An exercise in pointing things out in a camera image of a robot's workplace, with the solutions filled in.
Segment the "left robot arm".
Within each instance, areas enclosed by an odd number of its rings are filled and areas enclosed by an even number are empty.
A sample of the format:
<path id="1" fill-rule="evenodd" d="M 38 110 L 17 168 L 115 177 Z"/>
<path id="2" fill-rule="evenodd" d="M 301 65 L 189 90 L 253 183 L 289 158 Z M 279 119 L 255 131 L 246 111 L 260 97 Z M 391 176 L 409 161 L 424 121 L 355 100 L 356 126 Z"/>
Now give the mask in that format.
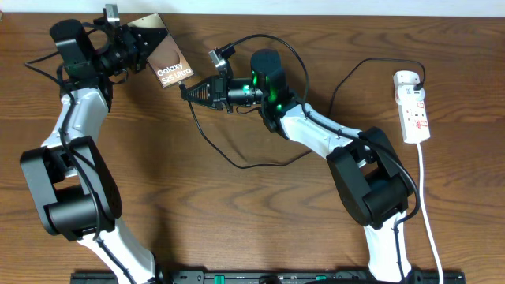
<path id="1" fill-rule="evenodd" d="M 43 228 L 90 249 L 119 283 L 173 281 L 123 222 L 118 186 L 96 146 L 111 109 L 111 77 L 139 73 L 167 34 L 106 17 L 54 24 L 50 36 L 63 62 L 52 80 L 62 110 L 42 145 L 20 157 Z"/>

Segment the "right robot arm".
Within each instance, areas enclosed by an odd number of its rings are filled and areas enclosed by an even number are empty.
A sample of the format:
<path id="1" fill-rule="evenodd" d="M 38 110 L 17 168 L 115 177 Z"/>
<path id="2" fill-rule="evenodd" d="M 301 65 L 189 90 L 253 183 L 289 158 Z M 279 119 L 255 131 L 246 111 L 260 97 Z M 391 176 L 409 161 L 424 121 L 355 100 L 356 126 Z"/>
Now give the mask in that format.
<path id="1" fill-rule="evenodd" d="M 191 88 L 182 85 L 181 97 L 191 106 L 228 112 L 257 106 L 270 132 L 324 158 L 344 208 L 365 230 L 372 277 L 377 282 L 407 282 L 412 267 L 403 225 L 419 210 L 407 210 L 409 197 L 419 191 L 385 133 L 345 127 L 317 113 L 289 87 L 276 50 L 255 52 L 247 78 L 234 77 L 229 52 L 213 50 L 210 56 L 218 74 Z"/>

